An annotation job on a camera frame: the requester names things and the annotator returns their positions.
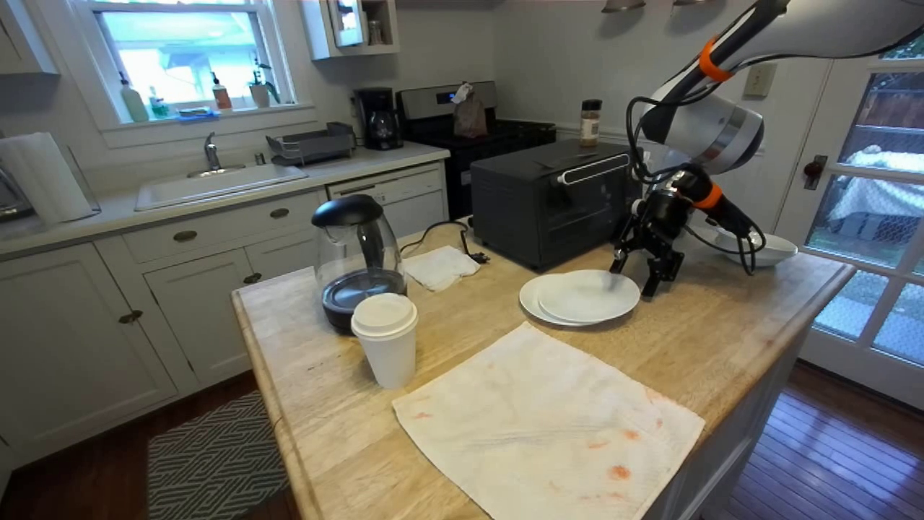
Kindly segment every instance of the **butcher block countertop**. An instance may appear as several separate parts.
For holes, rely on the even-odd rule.
[[[425,246],[460,246],[460,230],[435,230]],[[747,279],[702,246],[633,315],[588,329],[532,321],[518,292],[535,273],[487,251],[487,264],[444,292],[406,282],[418,306],[418,370],[401,390],[375,387],[356,338],[323,318],[311,270],[233,292],[233,311],[274,426],[304,517],[486,517],[395,422],[391,402],[492,347],[522,321],[598,357],[630,380],[704,419],[702,445],[736,404],[799,347],[799,337],[851,274],[811,254]],[[606,270],[600,246],[554,273]],[[643,283],[643,257],[626,274]]]

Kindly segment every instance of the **wooden floor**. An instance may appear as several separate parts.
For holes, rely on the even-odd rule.
[[[21,468],[0,520],[145,520],[147,441],[255,390],[242,377]],[[295,520],[288,494],[252,520]],[[725,513],[730,520],[924,520],[924,413],[798,364]]]

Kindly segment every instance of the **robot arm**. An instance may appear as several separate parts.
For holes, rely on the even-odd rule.
[[[639,121],[643,139],[678,152],[686,165],[650,173],[626,110],[626,133],[636,178],[650,191],[636,202],[633,221],[614,234],[614,264],[622,273],[633,250],[646,250],[652,295],[659,282],[673,282],[682,254],[673,240],[694,208],[740,238],[743,267],[753,270],[753,234],[762,231],[730,207],[710,173],[744,165],[762,139],[762,117],[712,95],[734,72],[775,58],[858,58],[903,45],[924,26],[924,0],[753,0],[720,39],[707,40],[697,62],[673,77],[646,104]]]

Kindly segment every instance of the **dish rack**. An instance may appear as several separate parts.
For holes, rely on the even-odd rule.
[[[356,155],[356,133],[350,124],[330,121],[318,133],[265,137],[274,165],[318,165]]]

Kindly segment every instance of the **stove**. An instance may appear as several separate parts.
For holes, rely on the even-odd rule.
[[[457,84],[401,90],[399,113],[406,142],[450,152],[450,160],[444,163],[444,188],[450,221],[460,221],[471,215],[471,163],[548,146],[554,142],[557,130],[554,124],[541,121],[499,121],[493,82],[474,82],[474,94],[486,107],[487,137],[454,137],[454,94]]]

